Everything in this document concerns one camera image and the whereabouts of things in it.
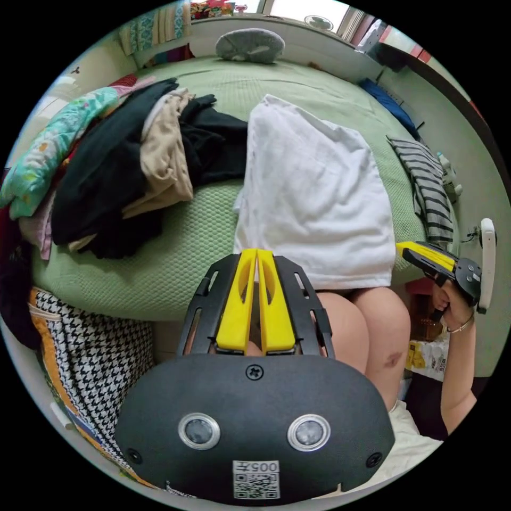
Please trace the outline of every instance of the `bruise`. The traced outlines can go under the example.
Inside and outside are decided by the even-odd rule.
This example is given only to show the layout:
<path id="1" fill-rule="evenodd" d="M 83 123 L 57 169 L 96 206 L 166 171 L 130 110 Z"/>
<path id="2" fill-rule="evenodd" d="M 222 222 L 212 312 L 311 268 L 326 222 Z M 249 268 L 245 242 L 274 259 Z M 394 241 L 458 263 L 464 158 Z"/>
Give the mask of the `bruise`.
<path id="1" fill-rule="evenodd" d="M 392 367 L 395 367 L 402 356 L 403 356 L 403 353 L 401 351 L 398 351 L 396 353 L 389 355 L 389 357 L 383 367 L 386 367 L 389 369 Z"/>

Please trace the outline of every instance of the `fan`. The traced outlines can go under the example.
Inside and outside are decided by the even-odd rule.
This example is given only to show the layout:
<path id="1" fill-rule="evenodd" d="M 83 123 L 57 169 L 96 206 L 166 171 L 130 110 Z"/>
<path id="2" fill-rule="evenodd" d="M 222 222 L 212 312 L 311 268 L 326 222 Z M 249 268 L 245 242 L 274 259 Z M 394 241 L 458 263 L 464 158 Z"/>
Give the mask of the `fan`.
<path id="1" fill-rule="evenodd" d="M 317 28 L 319 30 L 324 30 L 326 32 L 334 28 L 334 24 L 330 20 L 323 18 L 323 16 L 316 15 L 306 16 L 305 23 L 310 27 Z"/>

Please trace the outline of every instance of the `wrist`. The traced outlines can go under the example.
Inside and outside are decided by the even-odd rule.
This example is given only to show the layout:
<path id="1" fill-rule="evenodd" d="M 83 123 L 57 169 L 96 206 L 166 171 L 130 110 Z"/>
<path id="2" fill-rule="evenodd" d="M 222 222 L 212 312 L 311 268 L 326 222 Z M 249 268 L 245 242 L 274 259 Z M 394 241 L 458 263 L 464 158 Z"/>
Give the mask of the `wrist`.
<path id="1" fill-rule="evenodd" d="M 447 331 L 450 334 L 456 334 L 458 332 L 468 330 L 474 324 L 475 324 L 475 313 L 474 312 L 472 312 L 470 315 L 468 315 L 463 322 L 459 322 L 459 321 L 446 322 Z"/>

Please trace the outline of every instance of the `beige clothing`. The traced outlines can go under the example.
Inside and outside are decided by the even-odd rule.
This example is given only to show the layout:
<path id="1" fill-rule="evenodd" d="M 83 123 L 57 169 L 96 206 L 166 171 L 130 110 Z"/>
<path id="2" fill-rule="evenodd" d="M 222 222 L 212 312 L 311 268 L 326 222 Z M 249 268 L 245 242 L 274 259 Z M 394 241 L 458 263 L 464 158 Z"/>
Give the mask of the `beige clothing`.
<path id="1" fill-rule="evenodd" d="M 428 436 L 422 436 L 415 425 L 411 413 L 406 409 L 403 401 L 398 401 L 389 412 L 390 422 L 394 430 L 395 443 L 382 466 L 367 481 L 352 490 L 343 492 L 341 489 L 317 498 L 338 497 L 352 493 L 363 488 L 369 488 L 387 479 L 415 467 L 432 454 L 441 444 Z"/>
<path id="2" fill-rule="evenodd" d="M 179 116 L 194 97 L 187 89 L 173 91 L 160 98 L 158 107 L 155 105 L 151 111 L 149 117 L 152 123 L 144 125 L 140 147 L 140 163 L 147 179 L 147 190 L 143 197 L 123 209 L 124 219 L 193 198 Z M 69 243 L 69 250 L 77 251 L 85 247 L 94 237 L 90 235 Z"/>

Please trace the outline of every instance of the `striped shirt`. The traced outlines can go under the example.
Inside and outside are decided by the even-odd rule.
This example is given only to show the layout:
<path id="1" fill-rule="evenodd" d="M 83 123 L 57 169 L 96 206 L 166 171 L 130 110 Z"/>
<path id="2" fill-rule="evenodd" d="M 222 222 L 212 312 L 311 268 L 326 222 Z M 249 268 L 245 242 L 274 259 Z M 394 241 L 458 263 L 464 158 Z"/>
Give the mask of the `striped shirt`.
<path id="1" fill-rule="evenodd" d="M 440 161 L 420 142 L 387 139 L 410 176 L 415 214 L 424 222 L 428 241 L 443 246 L 452 243 L 454 228 Z"/>

